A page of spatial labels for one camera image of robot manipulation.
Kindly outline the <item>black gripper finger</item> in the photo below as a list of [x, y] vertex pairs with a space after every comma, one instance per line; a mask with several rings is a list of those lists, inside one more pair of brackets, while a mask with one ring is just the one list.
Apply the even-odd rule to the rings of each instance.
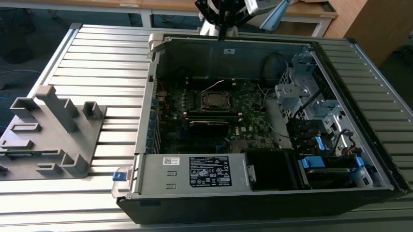
[[221, 12], [217, 14], [209, 8], [210, 0], [195, 0], [194, 4], [199, 10], [199, 19], [203, 20], [199, 35], [217, 36], [222, 38]]
[[222, 20], [222, 40], [227, 37], [238, 37], [238, 27], [241, 27], [250, 20], [247, 11], [233, 12], [226, 11]]

